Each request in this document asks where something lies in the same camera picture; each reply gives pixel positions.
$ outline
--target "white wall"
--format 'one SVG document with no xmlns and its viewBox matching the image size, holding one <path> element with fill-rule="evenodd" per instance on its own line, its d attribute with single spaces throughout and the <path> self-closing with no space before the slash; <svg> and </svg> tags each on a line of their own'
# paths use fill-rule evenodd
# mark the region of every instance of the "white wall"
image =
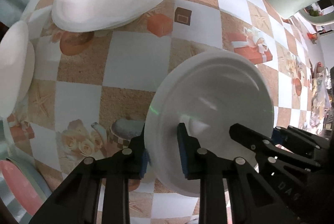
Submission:
<svg viewBox="0 0 334 224">
<path fill-rule="evenodd" d="M 334 67 L 334 31 L 322 35 L 317 41 L 320 41 L 325 66 L 330 70 Z"/>
</svg>

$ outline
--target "checkered tablecloth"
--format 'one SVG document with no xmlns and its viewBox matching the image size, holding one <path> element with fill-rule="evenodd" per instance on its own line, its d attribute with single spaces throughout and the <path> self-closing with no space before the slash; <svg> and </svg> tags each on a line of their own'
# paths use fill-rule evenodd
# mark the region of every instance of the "checkered tablecloth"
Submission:
<svg viewBox="0 0 334 224">
<path fill-rule="evenodd" d="M 31 0 L 22 15 L 35 48 L 35 72 L 27 97 L 5 125 L 12 153 L 35 165 L 52 190 L 85 156 L 105 157 L 92 123 L 109 129 L 120 118 L 144 120 L 172 69 L 209 49 L 235 51 L 231 34 L 244 36 L 245 29 L 261 31 L 272 56 L 257 67 L 273 98 L 274 126 L 301 128 L 309 121 L 306 28 L 297 19 L 283 21 L 265 0 L 164 0 L 126 26 L 94 32 L 74 56 L 61 50 L 64 32 L 51 20 L 52 3 Z M 198 198 L 153 179 L 130 193 L 130 215 L 132 224 L 184 224 L 198 215 Z"/>
</svg>

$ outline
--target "starfish print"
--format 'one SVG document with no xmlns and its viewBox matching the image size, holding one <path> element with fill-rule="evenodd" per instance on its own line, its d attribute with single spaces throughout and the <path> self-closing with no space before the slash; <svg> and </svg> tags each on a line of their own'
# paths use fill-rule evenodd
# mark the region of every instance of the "starfish print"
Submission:
<svg viewBox="0 0 334 224">
<path fill-rule="evenodd" d="M 32 104 L 34 104 L 38 107 L 38 113 L 37 114 L 39 114 L 39 111 L 41 111 L 46 117 L 49 117 L 44 103 L 47 101 L 47 99 L 50 97 L 50 95 L 41 96 L 41 92 L 40 92 L 38 83 L 36 85 L 35 96 L 36 96 L 36 99 L 32 102 Z"/>
<path fill-rule="evenodd" d="M 266 22 L 267 18 L 261 15 L 261 12 L 258 10 L 258 8 L 255 8 L 255 9 L 256 9 L 256 13 L 252 14 L 252 15 L 253 15 L 253 17 L 256 18 L 257 23 L 259 24 L 259 26 L 261 28 L 267 28 L 268 30 L 270 30 L 270 28 L 269 28 L 269 26 Z"/>
<path fill-rule="evenodd" d="M 129 202 L 129 207 L 130 209 L 138 212 L 138 213 L 143 213 L 143 210 L 141 210 L 139 207 L 138 207 L 138 204 L 141 203 L 139 201 L 130 201 Z"/>
</svg>

